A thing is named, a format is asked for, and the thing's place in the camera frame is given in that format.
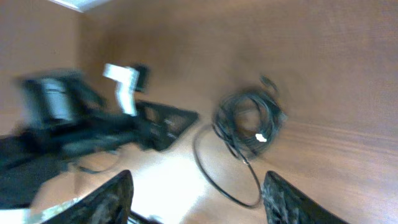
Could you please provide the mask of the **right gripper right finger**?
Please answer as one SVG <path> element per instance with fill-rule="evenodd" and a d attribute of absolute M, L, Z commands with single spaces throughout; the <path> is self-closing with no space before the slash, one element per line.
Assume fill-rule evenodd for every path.
<path fill-rule="evenodd" d="M 273 170 L 266 173 L 262 197 L 271 224 L 345 223 Z"/>

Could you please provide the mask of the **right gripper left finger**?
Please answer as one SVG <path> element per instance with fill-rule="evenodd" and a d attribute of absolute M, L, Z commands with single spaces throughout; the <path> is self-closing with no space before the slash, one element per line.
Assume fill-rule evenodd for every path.
<path fill-rule="evenodd" d="M 65 208 L 45 211 L 42 223 L 125 224 L 131 211 L 134 184 L 129 170 L 123 170 L 86 197 Z"/>

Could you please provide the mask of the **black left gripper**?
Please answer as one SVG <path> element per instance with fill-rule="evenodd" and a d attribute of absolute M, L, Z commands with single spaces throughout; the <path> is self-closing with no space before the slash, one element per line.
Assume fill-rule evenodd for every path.
<path fill-rule="evenodd" d="M 84 156 L 98 151 L 115 150 L 138 142 L 142 150 L 165 151 L 199 119 L 196 111 L 170 105 L 139 101 L 139 116 L 126 114 L 105 116 L 58 138 L 60 154 Z"/>

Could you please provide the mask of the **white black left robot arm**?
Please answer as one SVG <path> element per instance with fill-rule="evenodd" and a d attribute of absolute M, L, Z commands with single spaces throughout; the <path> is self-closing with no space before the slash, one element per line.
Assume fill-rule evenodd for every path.
<path fill-rule="evenodd" d="M 104 77 L 116 84 L 119 113 L 106 111 L 106 100 L 78 70 L 60 68 L 18 78 L 28 119 L 20 130 L 1 137 L 1 208 L 29 207 L 41 185 L 77 157 L 129 143 L 144 150 L 169 149 L 199 115 L 136 100 L 148 72 L 142 65 L 105 65 Z"/>

